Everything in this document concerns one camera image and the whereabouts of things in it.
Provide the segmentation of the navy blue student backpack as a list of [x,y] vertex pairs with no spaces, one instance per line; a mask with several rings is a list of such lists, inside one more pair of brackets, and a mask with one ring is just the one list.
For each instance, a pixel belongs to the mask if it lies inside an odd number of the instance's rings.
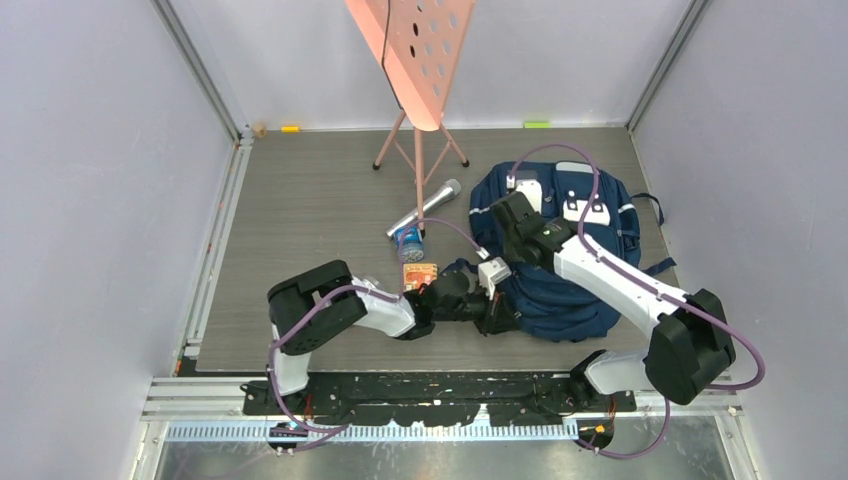
[[625,317],[650,336],[686,296],[656,277],[672,259],[640,269],[631,195],[585,163],[495,165],[471,192],[469,224],[476,243],[507,265],[475,322],[482,334],[579,342]]

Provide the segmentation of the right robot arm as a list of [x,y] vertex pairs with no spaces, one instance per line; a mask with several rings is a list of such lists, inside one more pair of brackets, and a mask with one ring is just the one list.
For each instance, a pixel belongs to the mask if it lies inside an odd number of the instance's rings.
[[491,207],[511,261],[540,267],[595,295],[647,338],[643,350],[605,351],[577,366],[574,403],[596,410],[611,394],[653,390],[690,404],[736,360],[721,301],[660,282],[605,250],[581,221],[545,220],[526,196],[513,192]]

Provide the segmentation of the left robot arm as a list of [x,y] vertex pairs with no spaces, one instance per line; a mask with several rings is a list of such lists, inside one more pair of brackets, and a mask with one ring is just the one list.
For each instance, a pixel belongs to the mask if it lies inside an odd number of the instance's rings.
[[443,271],[407,264],[403,276],[403,293],[392,294],[333,260],[271,287],[270,403],[284,414],[298,412],[307,398],[312,352],[351,327],[404,341],[431,334],[438,322],[471,322],[484,336],[520,327],[500,286],[510,270],[499,259],[481,266],[460,259]]

